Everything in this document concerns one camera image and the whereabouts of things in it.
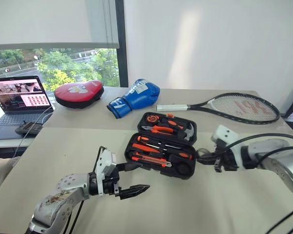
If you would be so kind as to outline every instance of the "laptop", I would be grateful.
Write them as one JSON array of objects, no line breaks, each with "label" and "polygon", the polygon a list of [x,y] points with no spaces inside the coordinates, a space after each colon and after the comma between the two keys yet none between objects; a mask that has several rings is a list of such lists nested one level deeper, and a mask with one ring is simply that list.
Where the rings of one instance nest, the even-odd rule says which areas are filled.
[{"label": "laptop", "polygon": [[[35,122],[51,106],[38,76],[0,78],[0,139],[20,139],[15,129],[25,122]],[[51,107],[42,118],[53,112]]]}]

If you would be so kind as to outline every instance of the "window blind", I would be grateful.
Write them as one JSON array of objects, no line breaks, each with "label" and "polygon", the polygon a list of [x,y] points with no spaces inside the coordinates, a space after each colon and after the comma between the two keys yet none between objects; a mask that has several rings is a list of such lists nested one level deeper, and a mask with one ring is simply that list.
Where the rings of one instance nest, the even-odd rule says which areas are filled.
[{"label": "window blind", "polygon": [[0,50],[119,48],[115,0],[0,0]]}]

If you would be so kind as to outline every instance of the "pliers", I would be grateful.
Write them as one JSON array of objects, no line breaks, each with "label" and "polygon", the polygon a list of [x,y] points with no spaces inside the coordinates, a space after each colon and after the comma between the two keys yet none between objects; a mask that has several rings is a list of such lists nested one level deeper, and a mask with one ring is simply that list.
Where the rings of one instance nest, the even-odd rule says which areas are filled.
[{"label": "pliers", "polygon": [[166,135],[172,135],[174,130],[172,128],[168,127],[160,127],[160,126],[147,126],[147,125],[142,125],[141,128],[145,130],[151,130],[152,133],[161,133],[161,134],[166,134]]}]

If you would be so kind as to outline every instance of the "white cable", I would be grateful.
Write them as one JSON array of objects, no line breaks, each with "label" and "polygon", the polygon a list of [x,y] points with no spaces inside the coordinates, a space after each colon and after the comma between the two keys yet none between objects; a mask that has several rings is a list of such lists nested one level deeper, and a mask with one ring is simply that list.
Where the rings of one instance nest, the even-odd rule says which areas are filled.
[{"label": "white cable", "polygon": [[17,151],[18,151],[20,145],[22,144],[22,142],[23,142],[23,140],[25,139],[25,137],[27,137],[29,131],[35,126],[35,124],[38,122],[38,120],[41,118],[41,116],[42,116],[47,110],[49,110],[50,108],[52,108],[52,106],[50,106],[48,109],[46,109],[44,112],[42,112],[42,113],[40,114],[40,116],[38,117],[38,119],[34,122],[34,124],[31,125],[31,127],[30,127],[29,130],[28,130],[28,132],[25,134],[25,136],[23,137],[23,139],[22,139],[21,142],[19,143],[18,147],[16,148],[15,153],[14,153],[14,155],[13,155],[12,158],[14,158],[14,157],[16,156],[16,153],[17,153]]},{"label": "white cable", "polygon": [[47,116],[51,115],[51,114],[53,114],[53,113],[49,113],[49,114],[45,115],[45,116],[42,118],[42,120],[41,120],[41,124],[43,124],[44,119],[45,119]]}]

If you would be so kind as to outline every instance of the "robotic arm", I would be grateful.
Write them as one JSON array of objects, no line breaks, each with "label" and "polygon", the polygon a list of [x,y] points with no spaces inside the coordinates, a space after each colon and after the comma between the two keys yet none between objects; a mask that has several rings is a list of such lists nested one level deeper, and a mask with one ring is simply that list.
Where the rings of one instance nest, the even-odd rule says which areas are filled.
[{"label": "robotic arm", "polygon": [[63,177],[53,191],[41,200],[30,220],[25,234],[58,234],[63,229],[74,207],[91,196],[115,194],[120,199],[137,196],[149,185],[134,185],[122,190],[119,187],[119,171],[131,171],[139,164],[116,164],[115,154],[100,147],[94,172],[70,174]]},{"label": "robotic arm", "polygon": [[234,131],[219,125],[211,140],[216,143],[214,153],[205,153],[198,157],[198,162],[214,165],[216,172],[237,171],[246,169],[266,169],[275,172],[293,193],[293,150],[281,151],[261,159],[265,154],[274,150],[288,147],[283,139],[268,139],[245,146],[239,143],[224,150],[226,146],[236,142],[240,137]]}]

